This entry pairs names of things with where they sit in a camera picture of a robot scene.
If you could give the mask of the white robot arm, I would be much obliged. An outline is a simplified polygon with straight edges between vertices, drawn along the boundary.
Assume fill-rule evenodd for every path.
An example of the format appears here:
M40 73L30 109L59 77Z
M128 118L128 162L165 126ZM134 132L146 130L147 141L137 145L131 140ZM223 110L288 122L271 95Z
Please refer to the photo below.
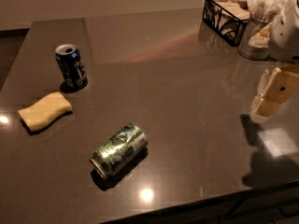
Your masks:
M269 31L269 55L278 67L265 69L254 97L250 118L263 123L299 91L299 0L288 0Z

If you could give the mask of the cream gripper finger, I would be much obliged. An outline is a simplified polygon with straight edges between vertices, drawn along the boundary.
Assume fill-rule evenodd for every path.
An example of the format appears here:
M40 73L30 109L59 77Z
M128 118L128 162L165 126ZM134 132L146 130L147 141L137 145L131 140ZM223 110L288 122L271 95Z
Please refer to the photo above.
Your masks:
M266 68L251 104L251 120L254 123L266 122L298 91L298 66L280 66L273 70Z

